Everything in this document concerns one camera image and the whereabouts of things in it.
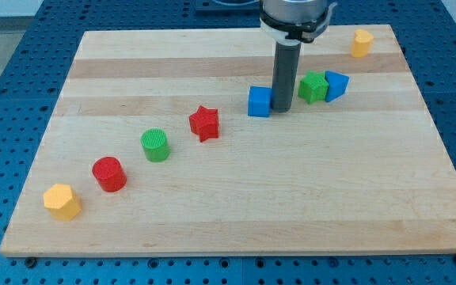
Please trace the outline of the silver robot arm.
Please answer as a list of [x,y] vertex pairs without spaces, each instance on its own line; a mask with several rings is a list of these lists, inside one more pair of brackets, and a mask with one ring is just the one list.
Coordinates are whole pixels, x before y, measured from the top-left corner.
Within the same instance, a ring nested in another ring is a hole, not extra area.
[[260,27],[278,44],[310,44],[328,28],[336,6],[328,0],[262,0]]

